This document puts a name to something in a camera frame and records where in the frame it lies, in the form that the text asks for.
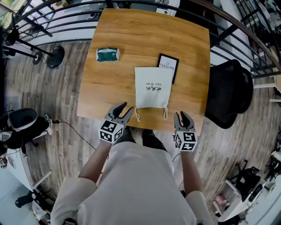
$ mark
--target black framed card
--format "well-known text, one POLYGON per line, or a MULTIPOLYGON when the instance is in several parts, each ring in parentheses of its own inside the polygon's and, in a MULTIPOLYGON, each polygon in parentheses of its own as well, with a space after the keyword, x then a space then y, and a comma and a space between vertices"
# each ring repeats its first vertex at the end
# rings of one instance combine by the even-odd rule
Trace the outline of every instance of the black framed card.
POLYGON ((158 63, 157 63, 157 67, 173 69, 174 75, 173 75, 172 84, 174 84, 178 64, 179 64, 179 60, 177 58, 174 58, 174 57, 171 57, 171 56, 168 56, 165 54, 160 54, 158 63))

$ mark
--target drawstring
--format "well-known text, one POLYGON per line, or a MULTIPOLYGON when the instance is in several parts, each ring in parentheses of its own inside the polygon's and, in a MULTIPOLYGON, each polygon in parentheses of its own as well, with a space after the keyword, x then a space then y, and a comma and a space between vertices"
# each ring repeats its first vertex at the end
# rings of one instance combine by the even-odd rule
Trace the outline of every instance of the drawstring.
POLYGON ((168 118, 168 108, 165 108, 163 118, 166 120, 168 118))
POLYGON ((137 118, 137 121, 140 122, 140 114, 137 113, 137 109, 138 107, 136 106, 136 109, 135 109, 135 113, 136 113, 136 118, 137 118))
MULTIPOLYGON (((137 121, 140 122, 140 114, 137 113, 137 109, 138 107, 136 106, 136 109, 135 109, 135 113, 136 113, 136 118, 137 118, 137 121)), ((168 108, 164 108, 164 114, 163 114, 163 119, 167 119, 168 118, 168 108)))

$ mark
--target green soap bar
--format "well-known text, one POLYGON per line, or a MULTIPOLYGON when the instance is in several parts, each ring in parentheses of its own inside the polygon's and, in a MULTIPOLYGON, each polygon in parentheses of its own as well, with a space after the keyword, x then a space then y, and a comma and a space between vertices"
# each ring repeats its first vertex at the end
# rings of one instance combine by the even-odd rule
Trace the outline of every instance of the green soap bar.
POLYGON ((119 53, 120 51, 116 47, 98 48, 96 52, 96 58, 98 62, 118 61, 119 53))

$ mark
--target white drawstring bag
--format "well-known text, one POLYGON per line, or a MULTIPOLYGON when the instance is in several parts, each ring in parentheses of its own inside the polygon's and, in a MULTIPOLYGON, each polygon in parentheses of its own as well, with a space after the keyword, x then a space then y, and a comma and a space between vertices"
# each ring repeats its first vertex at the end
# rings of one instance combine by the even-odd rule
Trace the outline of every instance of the white drawstring bag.
POLYGON ((163 108, 163 118, 168 116, 168 101, 173 80, 173 70, 159 67, 135 67, 136 117, 138 108, 163 108))

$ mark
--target wooden table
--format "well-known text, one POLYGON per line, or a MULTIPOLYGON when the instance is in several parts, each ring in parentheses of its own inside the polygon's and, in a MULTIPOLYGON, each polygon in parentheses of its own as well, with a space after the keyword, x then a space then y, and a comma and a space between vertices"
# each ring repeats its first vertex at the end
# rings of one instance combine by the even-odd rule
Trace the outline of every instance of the wooden table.
POLYGON ((209 88, 209 31, 180 18, 133 9, 104 9, 86 58, 77 115, 102 119, 119 102, 136 106, 135 67, 157 66, 159 54, 179 59, 168 104, 163 109, 138 109, 128 125, 174 131, 174 113, 184 111, 201 133, 209 88), (96 49, 117 47, 118 62, 97 62, 96 49))

